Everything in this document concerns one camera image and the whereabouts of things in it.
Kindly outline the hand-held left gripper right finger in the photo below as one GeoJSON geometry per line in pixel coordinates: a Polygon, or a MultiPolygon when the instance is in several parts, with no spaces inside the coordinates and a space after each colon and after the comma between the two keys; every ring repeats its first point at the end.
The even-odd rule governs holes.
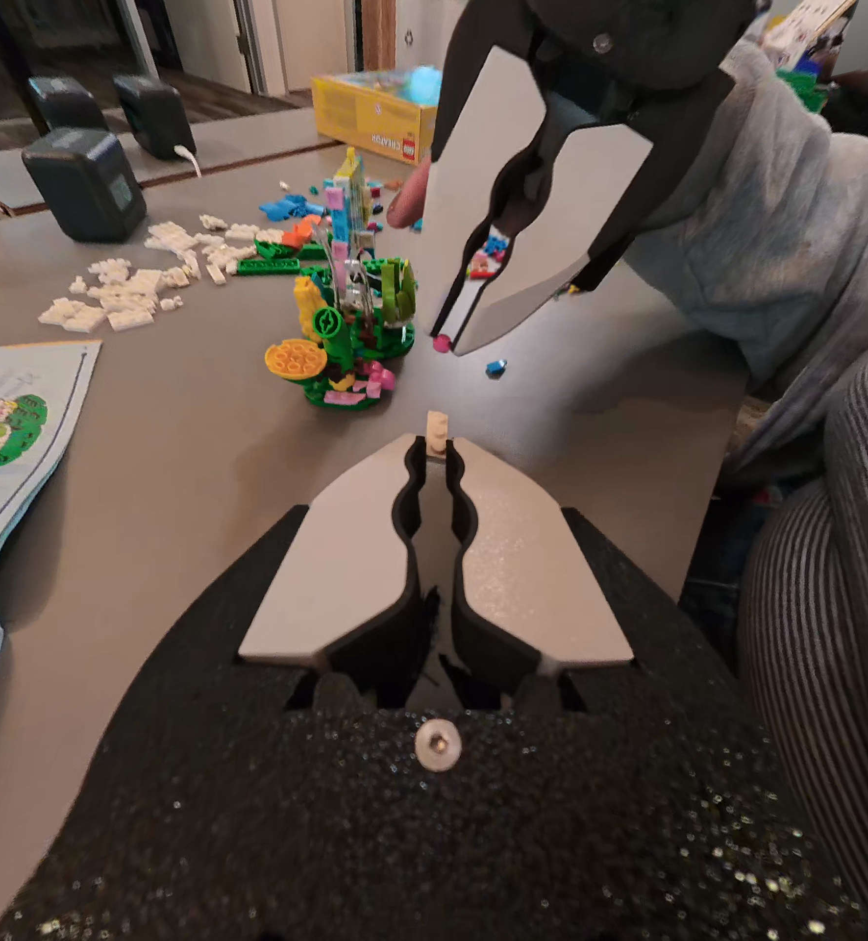
{"type": "Polygon", "coordinates": [[[564,509],[526,473],[447,442],[453,649],[474,680],[514,697],[531,677],[630,665],[634,653],[564,509]]]}

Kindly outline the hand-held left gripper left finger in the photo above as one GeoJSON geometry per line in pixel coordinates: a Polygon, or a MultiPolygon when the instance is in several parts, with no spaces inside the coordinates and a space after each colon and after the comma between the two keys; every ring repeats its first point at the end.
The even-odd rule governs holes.
{"type": "Polygon", "coordinates": [[[424,437],[404,434],[310,503],[247,633],[245,663],[350,677],[381,709],[406,703],[433,628],[413,537],[424,437]]]}

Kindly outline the person's right forearm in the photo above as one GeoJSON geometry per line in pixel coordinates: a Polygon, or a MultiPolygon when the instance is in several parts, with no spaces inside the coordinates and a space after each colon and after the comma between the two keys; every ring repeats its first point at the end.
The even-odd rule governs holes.
{"type": "Polygon", "coordinates": [[[734,88],[625,261],[774,393],[736,471],[810,431],[868,351],[868,137],[805,110],[754,43],[722,69],[734,88]]]}

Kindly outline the grey desk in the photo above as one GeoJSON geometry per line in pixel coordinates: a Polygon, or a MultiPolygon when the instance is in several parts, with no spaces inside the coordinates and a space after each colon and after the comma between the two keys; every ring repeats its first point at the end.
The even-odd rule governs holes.
{"type": "Polygon", "coordinates": [[[1,554],[0,916],[140,666],[291,506],[439,410],[676,600],[746,383],[736,347],[624,264],[465,357],[421,335],[393,397],[353,416],[264,365],[299,335],[288,278],[202,279],[183,297],[153,325],[99,332],[71,446],[1,554]]]}

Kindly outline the person's right hand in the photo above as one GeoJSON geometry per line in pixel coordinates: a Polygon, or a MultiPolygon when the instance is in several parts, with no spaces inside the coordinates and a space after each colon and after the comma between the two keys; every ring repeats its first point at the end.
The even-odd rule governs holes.
{"type": "Polygon", "coordinates": [[[422,218],[425,206],[431,155],[426,156],[393,198],[386,221],[393,229],[406,229],[422,218]]]}

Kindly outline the striped brick panel build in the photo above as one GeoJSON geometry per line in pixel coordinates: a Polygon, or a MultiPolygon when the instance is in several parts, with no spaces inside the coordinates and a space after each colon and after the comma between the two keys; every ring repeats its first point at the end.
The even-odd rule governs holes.
{"type": "Polygon", "coordinates": [[[335,258],[374,258],[382,229],[380,188],[365,175],[362,155],[354,147],[331,178],[324,181],[323,201],[329,219],[335,258]]]}

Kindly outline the green plastic bin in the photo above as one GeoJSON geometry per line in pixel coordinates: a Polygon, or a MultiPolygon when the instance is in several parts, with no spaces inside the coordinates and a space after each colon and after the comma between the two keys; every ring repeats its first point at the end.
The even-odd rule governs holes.
{"type": "Polygon", "coordinates": [[[777,69],[776,76],[791,88],[807,112],[821,114],[833,90],[831,81],[823,81],[817,72],[799,69],[777,69]]]}

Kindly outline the person's jeans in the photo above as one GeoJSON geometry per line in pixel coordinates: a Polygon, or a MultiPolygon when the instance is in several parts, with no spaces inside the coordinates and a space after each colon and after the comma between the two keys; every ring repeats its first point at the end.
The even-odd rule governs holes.
{"type": "Polygon", "coordinates": [[[776,484],[716,488],[678,606],[738,674],[737,621],[742,580],[757,535],[787,490],[776,484]]]}

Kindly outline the pile of small coloured bricks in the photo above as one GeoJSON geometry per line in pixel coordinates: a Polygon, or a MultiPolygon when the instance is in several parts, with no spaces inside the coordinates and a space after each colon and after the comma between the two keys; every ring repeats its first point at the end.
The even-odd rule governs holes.
{"type": "MultiPolygon", "coordinates": [[[[299,195],[291,194],[286,192],[284,196],[275,201],[267,202],[260,206],[260,211],[264,216],[271,222],[287,222],[294,225],[294,221],[299,218],[304,218],[310,215],[322,217],[322,222],[320,226],[323,230],[331,234],[329,219],[326,215],[326,210],[324,205],[316,202],[312,202],[308,198],[299,195]]],[[[379,219],[382,224],[382,229],[384,229],[384,223],[379,219]]],[[[280,241],[282,235],[277,234],[265,234],[263,230],[260,230],[258,235],[255,236],[255,239],[261,239],[265,241],[280,241]]]]}

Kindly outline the colourful brick flower model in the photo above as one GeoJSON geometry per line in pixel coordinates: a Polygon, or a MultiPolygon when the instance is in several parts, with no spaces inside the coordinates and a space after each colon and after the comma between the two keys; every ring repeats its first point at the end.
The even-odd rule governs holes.
{"type": "Polygon", "coordinates": [[[416,339],[418,281],[398,256],[335,258],[324,277],[291,276],[299,335],[270,346],[268,370],[313,406],[357,412],[393,394],[393,364],[416,339]]]}

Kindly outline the grey table with brown edge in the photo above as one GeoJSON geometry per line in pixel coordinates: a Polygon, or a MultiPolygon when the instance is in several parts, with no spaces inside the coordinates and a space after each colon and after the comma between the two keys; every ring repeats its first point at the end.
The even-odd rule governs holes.
{"type": "MultiPolygon", "coordinates": [[[[317,131],[312,108],[291,109],[193,126],[198,166],[204,174],[229,171],[338,144],[317,131]]],[[[120,143],[137,182],[152,187],[180,182],[193,173],[181,158],[162,161],[148,154],[131,133],[120,143]]],[[[47,206],[25,169],[20,149],[0,151],[0,219],[44,212],[47,206]]]]}

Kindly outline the pile of green bricks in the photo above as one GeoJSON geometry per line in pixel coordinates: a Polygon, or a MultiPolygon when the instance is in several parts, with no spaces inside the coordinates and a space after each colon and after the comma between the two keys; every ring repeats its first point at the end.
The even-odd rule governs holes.
{"type": "Polygon", "coordinates": [[[281,241],[256,239],[256,255],[240,259],[232,267],[236,276],[305,276],[324,277],[328,273],[328,251],[333,244],[329,234],[322,242],[316,238],[299,251],[291,250],[281,241]]]}

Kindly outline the dark grey power station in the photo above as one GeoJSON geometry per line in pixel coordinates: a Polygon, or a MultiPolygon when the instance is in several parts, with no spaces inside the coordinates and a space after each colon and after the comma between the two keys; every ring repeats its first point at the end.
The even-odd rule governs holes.
{"type": "Polygon", "coordinates": [[[49,132],[63,128],[110,130],[93,95],[75,78],[33,75],[27,86],[49,132]]]}
{"type": "Polygon", "coordinates": [[[22,150],[26,171],[72,241],[125,242],[147,216],[142,188],[119,138],[94,128],[58,128],[22,150]]]}
{"type": "Polygon", "coordinates": [[[113,86],[135,141],[158,160],[197,154],[178,90],[151,75],[115,74],[113,86]]]}

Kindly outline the pile of white bricks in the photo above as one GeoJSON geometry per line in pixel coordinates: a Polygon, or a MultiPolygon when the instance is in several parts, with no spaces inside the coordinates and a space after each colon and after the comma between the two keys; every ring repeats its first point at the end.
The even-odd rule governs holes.
{"type": "Polygon", "coordinates": [[[75,276],[65,297],[51,300],[38,322],[66,332],[89,335],[103,325],[122,332],[150,325],[156,314],[181,309],[181,292],[202,279],[221,288],[237,277],[240,262],[262,261],[263,249],[286,248],[286,229],[228,224],[199,216],[192,232],[174,221],[148,227],[146,249],[169,256],[165,268],[135,266],[122,257],[89,265],[75,276]]]}

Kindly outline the wooden post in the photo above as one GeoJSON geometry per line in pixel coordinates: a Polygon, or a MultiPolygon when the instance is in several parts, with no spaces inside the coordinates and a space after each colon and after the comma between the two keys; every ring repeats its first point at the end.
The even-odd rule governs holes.
{"type": "Polygon", "coordinates": [[[360,1],[361,49],[367,72],[396,66],[397,2],[360,1]]]}

